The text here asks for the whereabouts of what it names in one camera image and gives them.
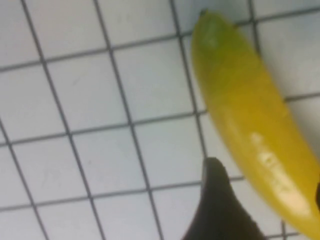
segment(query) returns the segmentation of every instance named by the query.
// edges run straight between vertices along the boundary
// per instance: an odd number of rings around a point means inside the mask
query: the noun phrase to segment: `grout line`
[[[272,14],[269,16],[257,17],[254,20],[255,23],[252,19],[242,20],[242,21],[236,22],[235,25],[237,27],[242,27],[242,26],[246,26],[246,25],[250,25],[250,24],[258,24],[258,23],[268,22],[268,21],[272,21],[272,20],[290,18],[290,17],[295,17],[295,16],[301,16],[301,15],[308,15],[308,14],[315,14],[318,12],[320,12],[320,7],[314,7],[314,8],[304,9],[304,10],[296,10],[296,11],[285,12],[285,13],[276,13],[276,14]],[[191,35],[192,35],[192,31],[187,31],[187,32],[182,32],[180,34],[180,37],[184,38],[184,37],[188,37]],[[167,36],[160,36],[160,37],[155,37],[155,38],[151,38],[151,39],[147,39],[147,40],[140,40],[140,41],[136,41],[136,42],[130,42],[130,43],[117,45],[117,46],[114,46],[112,49],[114,51],[118,51],[118,50],[122,50],[122,49],[133,48],[136,46],[142,46],[145,44],[168,41],[168,40],[175,39],[178,37],[179,36],[177,34],[171,34],[171,35],[167,35]],[[97,48],[97,49],[84,51],[84,52],[71,53],[71,54],[67,54],[67,55],[50,57],[50,58],[46,59],[46,62],[47,63],[54,63],[54,62],[63,61],[63,60],[76,59],[76,58],[91,56],[91,55],[95,55],[95,54],[101,54],[104,52],[108,52],[108,48]],[[8,65],[8,66],[1,66],[0,73],[18,70],[18,69],[27,68],[27,67],[32,67],[32,66],[37,66],[37,65],[41,65],[41,64],[42,63],[40,60],[34,60],[34,61],[29,61],[29,62],[24,62],[24,63],[12,64],[12,65]]]
[[[239,182],[239,181],[244,181],[246,178],[244,176],[230,176],[229,181],[230,182]]]
[[[243,176],[238,176],[238,177],[230,177],[229,179],[231,182],[235,182],[235,181],[243,181],[245,178]],[[194,187],[194,186],[201,186],[201,183],[202,183],[201,180],[185,182],[185,183],[175,183],[175,184],[151,187],[150,190],[152,192],[157,192],[157,191],[164,191],[164,190],[171,190],[171,189],[188,188],[188,187]],[[108,192],[108,193],[92,194],[91,197],[95,200],[95,199],[106,199],[106,198],[119,197],[119,196],[130,196],[130,195],[142,194],[147,192],[148,190],[146,188],[141,188],[141,189],[133,189],[133,190],[123,190],[123,191],[115,191],[115,192]],[[53,205],[60,205],[60,204],[66,204],[66,203],[76,203],[76,202],[87,201],[87,200],[90,200],[88,196],[79,196],[79,197],[71,197],[71,198],[65,198],[65,199],[59,199],[59,200],[35,202],[34,206],[45,207],[45,206],[53,206]],[[32,204],[21,204],[21,205],[0,207],[0,213],[7,212],[7,211],[27,209],[32,207],[33,207]]]
[[[296,101],[302,101],[306,99],[314,99],[320,97],[320,92],[313,92],[313,93],[306,93],[301,95],[295,95],[295,96],[287,96],[284,98],[284,101],[287,103],[296,102]]]
[[[87,129],[75,130],[75,131],[71,131],[70,134],[73,136],[77,136],[77,135],[83,135],[83,134],[103,132],[108,130],[123,129],[127,127],[129,127],[127,123],[120,123],[120,124],[112,124],[112,125],[106,125],[106,126],[98,126],[98,127],[87,128]]]
[[[261,55],[261,46],[260,46],[260,38],[259,38],[259,32],[258,32],[258,22],[256,20],[256,14],[255,14],[255,5],[254,0],[248,0],[248,7],[250,12],[250,17],[252,21],[252,30],[253,30],[253,38],[255,43],[255,50],[256,52]]]
[[[198,112],[197,115],[201,116],[206,114],[206,110]],[[163,117],[157,117],[157,118],[150,118],[146,120],[139,120],[135,121],[132,124],[134,126],[140,126],[140,125],[146,125],[146,124],[152,124],[152,123],[160,123],[165,121],[173,121],[173,120],[179,120],[184,118],[190,118],[194,116],[195,114],[193,112],[186,112],[186,113],[179,113],[176,115],[169,115],[169,116],[163,116]],[[86,129],[80,129],[80,130],[74,130],[70,131],[70,135],[77,136],[77,135],[84,135],[84,134],[90,134],[90,133],[98,133],[103,131],[109,131],[109,130],[116,130],[116,129],[122,129],[122,128],[128,128],[130,125],[128,123],[120,123],[120,124],[112,124],[112,125],[106,125],[106,126],[99,126],[99,127],[93,127],[93,128],[86,128]],[[45,141],[45,140],[52,140],[57,138],[63,138],[67,137],[68,134],[65,132],[56,133],[56,134],[50,134],[50,135],[43,135],[43,136],[36,136],[36,137],[29,137],[29,138],[23,138],[19,140],[13,140],[10,143],[15,145],[21,145],[21,144],[28,144],[38,141]],[[0,148],[6,147],[8,144],[3,142],[0,143]]]
[[[199,134],[200,147],[202,150],[203,158],[205,159],[208,156],[206,144],[205,144],[205,138],[204,138],[202,126],[200,123],[200,116],[197,114],[197,112],[198,112],[197,101],[196,101],[195,91],[193,88],[193,83],[192,83],[191,75],[190,75],[190,71],[189,71],[186,51],[185,51],[185,47],[184,47],[184,43],[183,43],[183,37],[180,34],[181,31],[180,31],[180,26],[179,26],[177,9],[176,9],[174,0],[169,0],[169,3],[170,3],[171,12],[172,12],[174,27],[175,27],[176,33],[178,35],[180,54],[181,54],[182,61],[183,61],[183,68],[184,68],[184,73],[186,76],[187,85],[189,88],[189,94],[191,97],[191,104],[192,104],[193,112],[195,113],[195,123],[196,123],[196,128],[197,128],[197,131]]]
[[[282,231],[283,240],[287,240],[286,224],[283,220],[281,220],[281,231]]]
[[[155,191],[163,191],[163,190],[171,190],[171,189],[182,189],[182,188],[188,188],[188,187],[201,186],[201,183],[202,183],[201,181],[191,181],[191,182],[170,184],[170,185],[164,185],[164,186],[155,186],[151,190],[155,192]]]
[[[57,133],[57,134],[50,134],[50,135],[44,135],[44,136],[24,138],[24,139],[20,139],[20,140],[13,140],[10,143],[12,145],[28,144],[28,143],[33,143],[33,142],[37,142],[37,141],[45,141],[45,140],[62,138],[65,136],[67,136],[67,134],[62,132],[62,133]]]
[[[38,223],[39,223],[39,226],[40,226],[40,229],[41,229],[41,231],[42,231],[42,233],[43,233],[43,236],[44,236],[45,240],[49,240],[48,233],[47,233],[47,231],[46,231],[46,229],[45,229],[45,227],[44,227],[44,224],[43,224],[43,222],[42,222],[42,220],[41,220],[41,218],[40,218],[40,215],[39,215],[39,212],[38,212],[38,210],[37,210],[37,207],[35,206],[35,202],[34,202],[34,199],[33,199],[33,197],[32,197],[31,191],[30,191],[30,189],[29,189],[29,187],[28,187],[27,181],[26,181],[26,179],[25,179],[25,176],[24,176],[24,174],[23,174],[23,172],[22,172],[22,169],[21,169],[21,167],[20,167],[20,164],[19,164],[19,162],[18,162],[16,153],[15,153],[15,151],[14,151],[13,146],[11,145],[11,143],[10,143],[10,141],[9,141],[8,134],[7,134],[6,130],[5,130],[5,126],[3,125],[1,119],[0,119],[0,130],[1,130],[2,133],[3,133],[3,137],[4,137],[4,139],[5,139],[6,143],[7,143],[7,146],[8,146],[8,149],[9,149],[9,151],[10,151],[10,154],[11,154],[11,156],[12,156],[12,159],[13,159],[13,162],[14,162],[14,165],[15,165],[15,168],[16,168],[16,170],[17,170],[17,172],[18,172],[18,174],[19,174],[19,177],[20,177],[20,179],[21,179],[21,181],[22,181],[23,187],[24,187],[25,192],[26,192],[26,194],[27,194],[27,196],[28,196],[28,198],[29,198],[31,207],[32,207],[33,212],[34,212],[34,215],[35,215],[35,217],[36,217],[36,219],[37,219],[37,221],[38,221]]]
[[[124,190],[124,191],[96,194],[93,197],[94,197],[94,199],[107,199],[107,198],[112,198],[112,197],[142,194],[142,193],[146,193],[146,192],[147,192],[147,189],[134,189],[134,190]]]
[[[195,114],[193,112],[178,113],[175,115],[162,116],[162,117],[157,117],[157,118],[149,118],[146,120],[138,120],[138,121],[133,122],[132,124],[134,126],[147,125],[147,124],[153,124],[153,123],[159,123],[159,122],[166,122],[166,121],[190,118],[194,115]]]
[[[75,143],[73,141],[72,135],[70,134],[69,126],[68,126],[68,123],[67,123],[67,120],[66,120],[62,105],[61,105],[61,103],[59,101],[58,94],[57,94],[56,89],[54,87],[54,84],[53,84],[53,81],[52,81],[52,78],[51,78],[51,75],[50,75],[50,72],[49,72],[49,69],[48,69],[48,65],[47,65],[47,62],[45,60],[44,53],[42,51],[42,48],[41,48],[41,45],[40,45],[40,42],[39,42],[39,39],[38,39],[38,36],[37,36],[37,33],[36,33],[36,29],[35,29],[35,27],[33,25],[33,22],[32,22],[32,19],[31,19],[31,15],[30,15],[29,10],[28,10],[28,6],[27,6],[25,0],[20,0],[20,2],[22,4],[23,11],[24,11],[24,14],[26,16],[27,23],[29,25],[29,28],[30,28],[30,31],[31,31],[31,34],[32,34],[32,37],[33,37],[33,40],[34,40],[34,43],[35,43],[35,46],[36,46],[36,49],[38,51],[42,67],[43,67],[44,73],[45,73],[46,78],[47,78],[47,82],[49,84],[49,87],[51,89],[51,93],[53,95],[53,98],[54,98],[54,101],[56,103],[57,109],[59,111],[59,114],[60,114],[64,129],[65,129],[66,134],[67,134],[67,136],[69,138],[69,142],[70,142],[70,145],[71,145],[71,148],[72,148],[76,163],[78,165],[79,172],[81,174],[85,190],[86,190],[87,195],[89,197],[91,208],[92,208],[92,211],[93,211],[93,214],[94,214],[94,217],[95,217],[99,232],[101,234],[102,240],[106,240],[104,232],[103,232],[103,229],[102,229],[102,225],[101,225],[99,217],[98,217],[97,209],[96,209],[96,206],[94,204],[94,200],[91,197],[91,192],[90,192],[90,188],[89,188],[86,176],[85,176],[85,172],[84,172],[84,169],[82,167],[82,164],[81,164],[81,161],[80,161],[80,158],[79,158]]]
[[[266,21],[273,21],[278,19],[284,19],[284,18],[291,18],[291,17],[298,17],[301,15],[307,15],[307,14],[316,14],[320,12],[320,7],[312,7],[302,10],[295,10],[290,12],[283,12],[283,13],[276,13],[269,16],[262,16],[257,18],[257,22],[266,22]]]
[[[30,209],[33,206],[31,204],[23,204],[23,205],[15,205],[15,206],[5,206],[5,207],[0,207],[0,213],[3,212],[11,212],[11,211],[19,211],[23,209]]]
[[[105,43],[106,43],[107,46],[110,47],[111,46],[111,42],[110,42],[110,39],[109,39],[109,36],[108,36],[107,28],[105,26],[105,22],[104,22],[104,19],[103,19],[103,15],[101,13],[101,9],[100,9],[98,0],[93,0],[93,3],[94,3],[94,6],[95,6],[96,14],[97,14],[97,17],[98,17],[98,20],[99,20],[99,23],[100,23],[100,27],[101,27],[101,30],[102,30],[102,33],[103,33],[103,36],[104,36]],[[149,179],[148,179],[147,169],[146,169],[143,157],[142,157],[142,152],[141,152],[141,149],[140,149],[140,146],[139,146],[138,137],[137,137],[137,134],[136,134],[136,131],[135,131],[135,127],[134,127],[133,122],[132,122],[132,117],[131,117],[131,114],[130,114],[128,101],[127,101],[127,98],[126,98],[126,95],[125,95],[125,90],[124,90],[124,87],[123,87],[123,83],[122,83],[122,80],[121,80],[121,77],[120,77],[119,69],[118,69],[118,66],[117,66],[117,63],[116,63],[116,59],[115,59],[115,56],[114,56],[114,50],[112,48],[110,48],[110,50],[109,50],[109,56],[110,56],[111,64],[112,64],[113,71],[114,71],[114,74],[115,74],[115,78],[116,78],[116,81],[117,81],[117,85],[118,85],[118,88],[119,88],[119,92],[120,92],[120,95],[121,95],[121,98],[122,98],[122,102],[123,102],[123,106],[124,106],[124,109],[125,109],[126,117],[127,117],[127,120],[128,120],[129,126],[130,126],[131,135],[132,135],[133,142],[134,142],[135,149],[136,149],[136,153],[137,153],[137,156],[138,156],[138,159],[139,159],[139,163],[140,163],[140,167],[141,167],[141,170],[142,170],[142,174],[143,174],[146,190],[148,192],[148,196],[149,196],[149,199],[150,199],[150,203],[151,203],[151,207],[152,207],[152,211],[153,211],[153,216],[154,216],[154,220],[155,220],[155,223],[156,223],[156,227],[157,227],[157,230],[158,230],[158,234],[159,234],[160,240],[164,240],[164,235],[163,235],[163,232],[162,232],[162,229],[161,229],[160,219],[159,219],[159,215],[157,213],[155,200],[154,200],[154,197],[153,197],[152,192],[151,192],[151,187],[150,187],[150,183],[149,183]]]
[[[108,51],[108,49],[106,47],[98,48],[98,49],[89,50],[89,51],[82,51],[82,52],[77,52],[77,53],[72,53],[72,54],[67,54],[67,55],[62,55],[62,56],[50,57],[50,58],[46,59],[46,62],[48,64],[48,63],[55,63],[55,62],[59,62],[59,61],[63,61],[63,60],[83,58],[83,57],[87,57],[87,56],[106,53],[107,51]]]
[[[8,65],[8,66],[2,66],[0,67],[0,73],[5,73],[8,71],[13,71],[13,70],[18,70],[18,69],[24,69],[28,67],[33,67],[40,65],[41,62],[36,60],[36,61],[28,61],[24,63],[19,63],[19,64],[13,64],[13,65]]]
[[[176,34],[170,34],[170,35],[165,35],[165,36],[160,36],[160,37],[155,37],[147,40],[140,40],[136,42],[130,42],[130,43],[125,43],[125,44],[120,44],[116,46],[112,46],[111,49],[113,51],[118,51],[118,50],[125,50],[133,47],[140,47],[148,44],[155,44],[159,42],[165,42],[169,40],[176,39],[178,36]]]
[[[87,196],[80,196],[80,197],[72,197],[67,199],[43,201],[43,202],[36,203],[35,205],[37,207],[46,207],[46,206],[59,205],[59,204],[77,203],[77,202],[86,201],[86,200],[89,200]]]

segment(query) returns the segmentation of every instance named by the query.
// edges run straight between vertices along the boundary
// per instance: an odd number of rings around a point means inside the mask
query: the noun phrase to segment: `dark object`
[[[183,240],[265,240],[237,200],[221,162],[208,158],[204,166],[201,201]]]
[[[316,189],[315,201],[320,211],[320,182],[318,184],[318,188]]]

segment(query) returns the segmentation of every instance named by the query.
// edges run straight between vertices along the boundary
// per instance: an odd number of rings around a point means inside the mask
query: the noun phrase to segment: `yellow banana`
[[[211,118],[246,178],[286,221],[320,240],[320,165],[263,62],[210,12],[193,31],[192,61]]]

